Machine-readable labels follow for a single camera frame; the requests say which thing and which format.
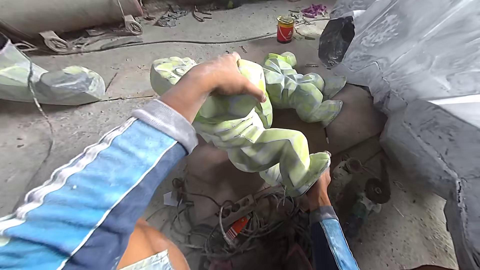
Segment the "wire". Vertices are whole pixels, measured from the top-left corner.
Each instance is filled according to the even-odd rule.
[[[322,18],[322,19],[315,19],[308,21],[309,23],[312,22],[318,22],[318,21],[328,21],[330,20],[329,18]],[[295,26],[299,25],[304,25],[306,22],[302,22],[299,24],[296,24]],[[256,36],[256,37],[248,37],[248,38],[242,38],[242,39],[237,39],[237,40],[225,40],[225,41],[201,41],[201,40],[177,40],[177,39],[169,39],[169,40],[158,40],[158,41],[150,41],[150,42],[142,42],[142,43],[131,43],[131,44],[124,44],[120,45],[114,48],[99,48],[99,49],[92,49],[92,50],[81,50],[81,51],[72,51],[72,52],[67,52],[67,53],[59,53],[57,55],[72,55],[72,54],[79,54],[79,53],[90,53],[90,52],[98,52],[98,51],[106,51],[110,49],[118,49],[118,48],[125,48],[125,47],[132,47],[132,46],[142,46],[142,45],[151,45],[151,44],[160,44],[160,43],[192,43],[192,44],[227,44],[227,43],[238,43],[238,42],[244,42],[244,41],[249,41],[249,40],[254,40],[254,39],[259,39],[263,37],[268,37],[271,35],[276,34],[275,32],[270,32],[264,35]]]
[[[218,224],[220,224],[220,231],[222,232],[222,235],[223,235],[223,239],[225,239],[225,241],[227,242],[227,244],[231,247],[235,246],[234,243],[232,243],[232,241],[230,241],[230,239],[227,237],[227,234],[225,233],[225,231],[223,230],[223,224],[222,224],[222,212],[223,212],[223,207],[226,205],[226,203],[229,203],[229,204],[232,204],[231,201],[225,201],[222,206],[220,206],[220,212],[218,214]]]
[[[204,198],[207,198],[207,199],[211,200],[211,201],[212,201],[214,204],[216,204],[219,208],[220,208],[220,206],[221,206],[219,203],[217,203],[217,201],[215,201],[215,199],[213,199],[212,197],[210,197],[210,196],[208,196],[208,195],[199,194],[199,193],[192,193],[192,192],[186,192],[186,191],[179,191],[179,192],[182,193],[182,194],[204,197]]]
[[[36,175],[38,174],[38,172],[40,171],[40,169],[43,168],[43,165],[47,162],[47,159],[50,157],[50,154],[52,153],[52,149],[53,149],[53,144],[54,144],[54,140],[53,140],[53,125],[50,121],[50,118],[47,116],[47,114],[43,111],[43,108],[42,106],[40,105],[40,103],[38,102],[38,99],[36,98],[36,94],[35,94],[35,90],[34,90],[34,85],[32,84],[32,78],[33,78],[33,62],[32,60],[27,56],[25,55],[23,52],[21,52],[29,61],[29,71],[28,71],[28,76],[27,76],[27,87],[28,87],[28,90],[30,90],[30,93],[32,94],[32,97],[33,97],[33,101],[38,109],[38,111],[40,112],[40,114],[45,118],[45,120],[47,121],[48,123],[48,127],[50,129],[50,136],[48,137],[48,150],[47,150],[47,155],[45,156],[45,158],[43,158],[42,160],[42,163],[40,163],[40,166],[38,167],[38,169],[35,171],[35,173],[32,175],[32,177],[30,178],[30,180],[28,181],[28,185],[27,187],[30,187],[30,183],[35,179]]]

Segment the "green sculpture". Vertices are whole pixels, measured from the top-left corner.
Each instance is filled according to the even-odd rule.
[[[275,65],[270,65],[270,62],[278,63],[277,67],[280,69],[275,69]],[[293,107],[297,112],[309,115],[307,111],[310,109],[309,106],[301,106],[294,101],[302,101],[294,93],[296,89],[300,89],[299,91],[306,92],[319,103],[317,106],[311,102],[314,111],[310,112],[314,112],[314,116],[309,119],[328,123],[338,114],[341,101],[339,105],[334,103],[336,104],[334,110],[324,109],[323,95],[319,90],[326,91],[323,79],[317,74],[314,74],[315,83],[307,79],[290,78],[286,74],[296,74],[292,69],[292,63],[296,63],[292,53],[269,54],[265,68],[251,61],[239,60],[240,73],[265,91],[267,101],[258,103],[248,95],[211,95],[197,113],[193,126],[207,142],[211,141],[215,146],[227,151],[230,161],[239,170],[260,172],[268,184],[281,183],[288,195],[299,196],[305,193],[330,166],[330,156],[324,152],[309,154],[307,139],[300,131],[270,128],[272,124],[270,99],[274,106],[283,104],[281,108]],[[152,88],[162,95],[194,65],[195,61],[190,58],[170,57],[154,61],[150,71]],[[264,70],[269,77],[283,76],[287,81],[285,87],[279,88],[278,85],[282,83],[278,79],[275,83],[265,85],[267,78],[264,77]],[[291,93],[291,98],[288,98],[288,95],[287,98],[283,98],[282,91],[285,89]]]

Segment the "paint can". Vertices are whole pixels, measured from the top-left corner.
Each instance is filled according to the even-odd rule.
[[[293,36],[293,18],[289,16],[279,16],[277,19],[276,40],[280,43],[289,43]]]

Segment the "blue jacket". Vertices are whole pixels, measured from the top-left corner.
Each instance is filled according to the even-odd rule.
[[[161,101],[134,110],[0,219],[0,269],[116,269],[157,186],[197,143],[190,123]],[[316,260],[358,269],[333,209],[316,210],[311,222],[322,243]]]

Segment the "white stripe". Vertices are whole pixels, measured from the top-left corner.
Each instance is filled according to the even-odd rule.
[[[63,166],[61,166],[61,167],[56,168],[56,169],[52,172],[52,174],[50,175],[50,179],[46,180],[42,185],[33,188],[33,189],[30,190],[27,194],[25,194],[24,203],[25,203],[25,204],[28,203],[28,197],[30,196],[30,194],[34,193],[35,191],[39,190],[40,188],[42,188],[42,187],[44,187],[44,186],[46,186],[46,185],[48,185],[48,184],[50,184],[50,183],[53,181],[53,176],[54,176],[59,170],[62,170],[63,168],[66,168],[66,167],[70,166],[77,158],[81,157],[81,156],[82,156],[83,154],[85,154],[90,148],[92,148],[93,146],[99,144],[103,139],[105,139],[105,137],[106,137],[108,134],[112,133],[114,130],[116,130],[116,129],[120,128],[120,127],[121,127],[121,126],[117,126],[117,127],[112,128],[110,131],[108,131],[107,133],[103,134],[103,136],[98,140],[97,143],[85,147],[85,149],[84,149],[84,151],[83,151],[82,153],[78,154],[76,157],[74,157],[73,159],[71,159],[67,164],[65,164],[65,165],[63,165]]]
[[[112,211],[112,209],[114,209],[118,203],[120,203],[123,198],[125,198],[125,196],[127,194],[130,193],[130,191],[132,189],[134,189],[136,186],[138,186],[138,184],[144,179],[144,177],[158,164],[158,162],[160,161],[160,159],[163,157],[163,155],[165,155],[165,153],[170,150],[174,145],[176,145],[177,141],[174,141],[172,143],[172,145],[170,145],[167,149],[165,149],[165,151],[163,151],[162,154],[160,154],[160,156],[155,160],[155,162],[153,163],[153,165],[147,170],[145,171],[142,176],[140,176],[140,178],[138,179],[138,181],[133,185],[131,186],[127,192],[125,192],[116,202],[115,204],[110,207],[110,209],[108,209],[105,214],[103,214],[103,217],[98,221],[98,223],[95,225],[95,227],[93,229],[90,230],[90,232],[85,236],[85,238],[83,239],[83,241],[77,246],[76,249],[74,249],[74,251],[72,252],[72,254],[70,254],[70,257],[65,259],[61,264],[60,266],[57,268],[57,270],[60,270],[62,269],[64,266],[65,266],[65,263],[85,244],[85,242],[87,242],[88,238],[92,235],[92,233],[100,226],[100,224],[103,223],[103,221],[107,218],[108,214]]]
[[[25,216],[26,214],[41,206],[43,204],[43,200],[45,196],[53,191],[59,190],[61,187],[63,187],[67,181],[67,178],[73,175],[74,173],[80,172],[85,168],[86,165],[90,164],[97,155],[99,154],[100,151],[108,148],[110,144],[112,143],[113,139],[120,134],[122,134],[128,127],[131,126],[131,124],[137,120],[136,118],[129,118],[125,123],[123,123],[121,126],[113,129],[110,133],[105,134],[102,137],[102,140],[105,140],[99,143],[92,145],[90,147],[85,148],[84,150],[84,156],[72,167],[66,168],[70,164],[66,164],[62,166],[61,168],[57,169],[54,171],[52,174],[55,175],[56,172],[58,172],[60,169],[63,169],[62,171],[59,172],[57,177],[52,181],[48,180],[42,185],[40,188],[35,189],[34,192],[29,192],[26,196],[25,199],[28,198],[28,196],[33,197],[33,201],[30,203],[26,203],[21,205],[17,210],[15,211],[15,214],[12,216],[12,219],[5,220],[5,221],[0,221],[0,235],[3,235],[6,229],[9,229],[14,226],[18,226],[22,223],[24,223]]]

